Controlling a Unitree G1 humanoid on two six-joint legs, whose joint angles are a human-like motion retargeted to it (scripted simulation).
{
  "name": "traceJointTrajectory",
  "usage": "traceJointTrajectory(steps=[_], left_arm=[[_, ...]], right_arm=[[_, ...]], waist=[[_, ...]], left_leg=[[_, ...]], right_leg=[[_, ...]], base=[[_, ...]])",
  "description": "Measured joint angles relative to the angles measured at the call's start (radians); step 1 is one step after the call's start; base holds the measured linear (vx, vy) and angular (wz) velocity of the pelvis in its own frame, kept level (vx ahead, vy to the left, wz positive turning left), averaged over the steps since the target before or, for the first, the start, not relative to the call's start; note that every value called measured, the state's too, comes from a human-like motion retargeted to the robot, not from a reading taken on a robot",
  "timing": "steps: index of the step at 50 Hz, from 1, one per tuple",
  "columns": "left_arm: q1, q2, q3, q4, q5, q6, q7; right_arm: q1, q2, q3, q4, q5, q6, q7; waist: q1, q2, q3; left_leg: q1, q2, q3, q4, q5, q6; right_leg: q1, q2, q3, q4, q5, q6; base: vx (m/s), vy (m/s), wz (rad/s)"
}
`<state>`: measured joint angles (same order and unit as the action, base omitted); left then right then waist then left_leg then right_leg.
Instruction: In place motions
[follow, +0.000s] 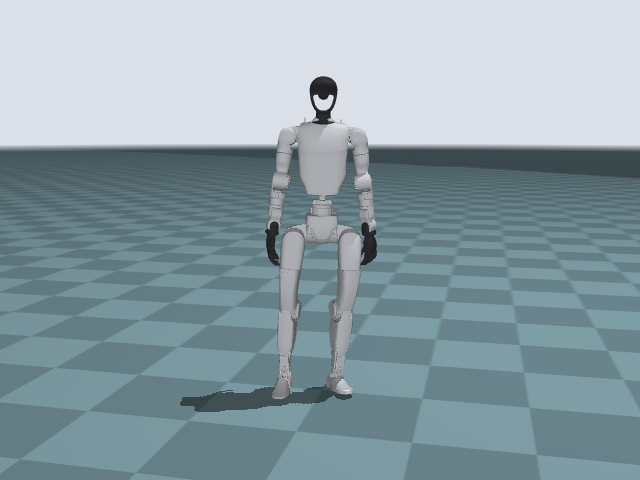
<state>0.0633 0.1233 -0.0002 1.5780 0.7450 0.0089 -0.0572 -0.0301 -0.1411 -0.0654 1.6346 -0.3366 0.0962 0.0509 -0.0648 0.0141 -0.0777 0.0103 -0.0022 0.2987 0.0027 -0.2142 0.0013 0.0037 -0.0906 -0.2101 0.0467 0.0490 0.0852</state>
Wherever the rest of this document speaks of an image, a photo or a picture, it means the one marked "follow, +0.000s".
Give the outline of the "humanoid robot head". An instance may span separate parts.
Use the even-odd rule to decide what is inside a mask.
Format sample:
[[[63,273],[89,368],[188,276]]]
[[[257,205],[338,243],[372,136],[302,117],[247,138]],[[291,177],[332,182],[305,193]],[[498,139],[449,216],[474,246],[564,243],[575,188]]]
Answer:
[[[318,95],[319,98],[322,100],[327,99],[329,95],[333,95],[334,99],[331,107],[325,111],[319,110],[314,103],[314,99],[313,99],[314,95]],[[328,119],[331,118],[330,112],[333,109],[336,102],[336,98],[337,98],[337,85],[335,81],[332,78],[326,77],[326,76],[321,76],[314,79],[310,85],[310,98],[311,98],[313,108],[316,111],[316,118],[319,119],[318,121],[313,121],[312,123],[315,123],[315,124],[335,123],[335,122],[328,121]]]

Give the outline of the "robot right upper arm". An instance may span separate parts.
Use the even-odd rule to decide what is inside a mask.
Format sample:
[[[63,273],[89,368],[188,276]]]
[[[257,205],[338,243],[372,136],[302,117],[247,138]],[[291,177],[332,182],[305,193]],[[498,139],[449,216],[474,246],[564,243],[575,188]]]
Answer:
[[[298,130],[299,126],[286,127],[279,134],[273,188],[286,190],[290,187],[291,175],[288,175],[288,171],[293,154],[290,147],[295,142],[297,143]]]

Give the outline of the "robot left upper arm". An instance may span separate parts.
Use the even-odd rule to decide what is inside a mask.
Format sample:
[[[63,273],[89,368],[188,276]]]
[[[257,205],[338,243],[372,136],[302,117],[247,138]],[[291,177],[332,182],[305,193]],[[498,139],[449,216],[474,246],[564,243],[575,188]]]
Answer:
[[[352,150],[356,176],[353,176],[355,190],[370,190],[369,169],[369,149],[366,133],[355,127],[347,127],[349,143],[355,146]]]

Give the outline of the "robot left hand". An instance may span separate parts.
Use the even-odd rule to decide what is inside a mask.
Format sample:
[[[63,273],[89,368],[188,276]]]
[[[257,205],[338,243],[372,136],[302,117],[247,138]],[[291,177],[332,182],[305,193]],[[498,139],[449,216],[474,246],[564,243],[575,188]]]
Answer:
[[[364,254],[364,260],[361,262],[361,265],[367,265],[368,263],[373,261],[374,258],[376,258],[377,242],[374,237],[375,234],[376,234],[376,229],[372,232],[369,232],[368,224],[366,222],[362,223],[362,235],[365,236],[365,238],[363,241],[361,256],[363,255],[364,252],[365,254]]]

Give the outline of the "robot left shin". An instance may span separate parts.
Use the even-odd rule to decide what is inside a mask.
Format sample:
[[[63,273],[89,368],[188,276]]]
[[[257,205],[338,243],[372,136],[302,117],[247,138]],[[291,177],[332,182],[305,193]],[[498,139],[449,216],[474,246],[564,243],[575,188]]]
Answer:
[[[342,376],[345,354],[348,351],[351,331],[352,313],[344,311],[340,321],[330,320],[329,334],[332,352],[331,378]]]

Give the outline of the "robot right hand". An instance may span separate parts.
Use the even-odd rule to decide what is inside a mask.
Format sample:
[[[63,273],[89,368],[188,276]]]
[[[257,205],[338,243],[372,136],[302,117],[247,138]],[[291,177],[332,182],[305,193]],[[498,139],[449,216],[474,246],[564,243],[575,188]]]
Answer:
[[[276,251],[275,251],[275,236],[279,234],[278,229],[279,229],[279,224],[277,222],[272,222],[270,224],[270,231],[268,228],[267,230],[265,230],[265,233],[267,234],[267,239],[266,239],[267,254],[270,259],[270,262],[272,262],[276,266],[280,266],[280,264],[277,261],[279,259],[279,256],[276,254]],[[277,260],[274,260],[274,259],[277,259]]]

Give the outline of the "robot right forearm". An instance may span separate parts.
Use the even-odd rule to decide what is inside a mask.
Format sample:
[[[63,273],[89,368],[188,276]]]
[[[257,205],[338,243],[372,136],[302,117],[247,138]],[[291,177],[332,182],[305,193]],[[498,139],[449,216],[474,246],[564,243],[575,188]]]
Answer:
[[[281,218],[283,215],[284,208],[284,199],[286,198],[286,193],[283,190],[277,190],[273,188],[274,175],[271,180],[271,189],[270,189],[270,204],[268,209],[268,219],[266,221],[266,226],[270,231],[270,224],[272,222],[277,222],[279,224],[279,229],[281,228]],[[278,230],[279,230],[278,229]]]

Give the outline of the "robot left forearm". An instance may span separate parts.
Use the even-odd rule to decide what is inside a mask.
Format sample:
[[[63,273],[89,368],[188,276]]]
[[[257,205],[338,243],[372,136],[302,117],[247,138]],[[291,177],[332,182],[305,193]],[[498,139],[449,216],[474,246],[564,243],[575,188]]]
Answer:
[[[359,200],[359,216],[361,219],[361,229],[362,229],[362,223],[366,222],[369,226],[369,232],[372,232],[376,229],[377,224],[375,221],[375,212],[374,212],[374,205],[373,205],[373,185],[372,185],[372,178],[369,175],[369,179],[370,179],[370,190],[367,191],[361,191],[361,193],[357,194],[358,200]]]

